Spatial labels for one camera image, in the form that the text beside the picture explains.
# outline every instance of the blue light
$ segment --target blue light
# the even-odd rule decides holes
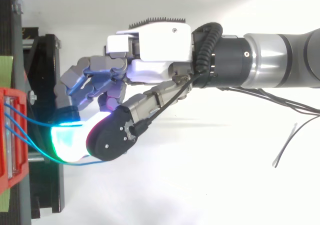
[[[76,162],[89,155],[86,147],[87,136],[92,128],[109,114],[110,112],[98,112],[87,121],[61,123],[60,125],[66,127],[52,127],[51,139],[56,155],[66,162]]]

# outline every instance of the serrated black edge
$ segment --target serrated black edge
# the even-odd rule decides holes
[[[129,29],[135,29],[141,27],[146,24],[157,23],[157,22],[171,22],[171,23],[186,23],[186,19],[184,18],[167,18],[167,17],[151,17],[146,20],[133,23],[129,26]]]

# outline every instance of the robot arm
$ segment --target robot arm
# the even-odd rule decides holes
[[[178,92],[173,103],[192,88],[320,87],[320,29],[238,38],[220,37],[219,26],[206,24],[190,36],[184,20],[148,19],[109,36],[105,56],[81,58],[57,83],[60,118],[78,120],[78,110],[99,96],[100,110],[113,112],[91,130],[86,146],[94,157],[110,161],[135,144],[135,125]],[[135,83],[158,85],[122,103],[126,84]]]

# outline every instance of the black metal frame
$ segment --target black metal frame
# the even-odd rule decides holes
[[[36,36],[30,50],[23,50],[30,89],[37,95],[34,105],[28,103],[28,116],[43,123],[53,119],[56,109],[54,87],[60,78],[57,41],[53,34]],[[50,128],[28,122],[28,131],[40,148],[54,156]],[[29,163],[29,170],[32,219],[40,218],[41,208],[60,213],[65,207],[63,166],[47,160],[37,161]]]

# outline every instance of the white wall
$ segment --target white wall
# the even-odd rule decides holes
[[[61,71],[101,54],[107,35],[152,16],[217,21],[224,34],[305,33],[320,28],[319,0],[25,0],[26,26],[62,40]],[[131,87],[127,97],[144,87]],[[319,107],[317,89],[270,89]],[[91,106],[82,115],[97,110]],[[303,128],[277,169],[295,122],[309,119],[254,97],[194,89],[120,158],[65,166],[66,207],[35,225],[319,224],[320,121]]]

